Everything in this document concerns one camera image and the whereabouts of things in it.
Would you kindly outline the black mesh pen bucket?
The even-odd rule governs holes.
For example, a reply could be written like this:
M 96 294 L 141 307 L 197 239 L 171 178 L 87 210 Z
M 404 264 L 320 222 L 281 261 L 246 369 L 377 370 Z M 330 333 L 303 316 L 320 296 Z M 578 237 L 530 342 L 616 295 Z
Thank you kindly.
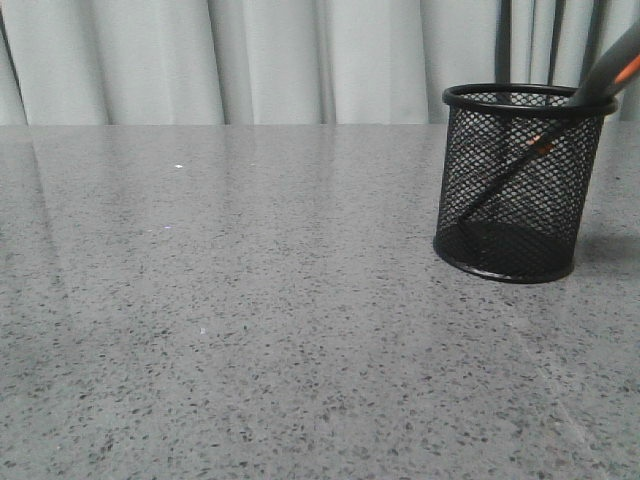
M 510 283 L 563 278 L 574 251 L 608 99 L 573 106 L 569 87 L 446 89 L 444 170 L 433 246 L 468 273 Z

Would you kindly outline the grey and orange scissors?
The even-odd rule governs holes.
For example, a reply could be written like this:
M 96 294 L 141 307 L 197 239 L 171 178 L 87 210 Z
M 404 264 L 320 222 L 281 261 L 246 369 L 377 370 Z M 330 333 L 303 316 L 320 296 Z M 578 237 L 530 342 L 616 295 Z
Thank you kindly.
M 639 21 L 629 27 L 623 35 L 596 61 L 576 92 L 566 102 L 566 108 L 595 107 L 612 100 L 639 74 Z M 527 163 L 548 153 L 571 121 L 555 121 L 549 128 L 532 139 L 527 150 L 465 209 L 458 217 L 459 226 L 493 197 Z

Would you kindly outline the light grey curtain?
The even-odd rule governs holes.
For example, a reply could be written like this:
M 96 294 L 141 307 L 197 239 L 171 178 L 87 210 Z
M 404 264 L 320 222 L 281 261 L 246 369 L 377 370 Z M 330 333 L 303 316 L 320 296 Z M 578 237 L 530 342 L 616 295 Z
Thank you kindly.
M 575 86 L 635 1 L 5 1 L 5 125 L 424 124 L 468 83 Z

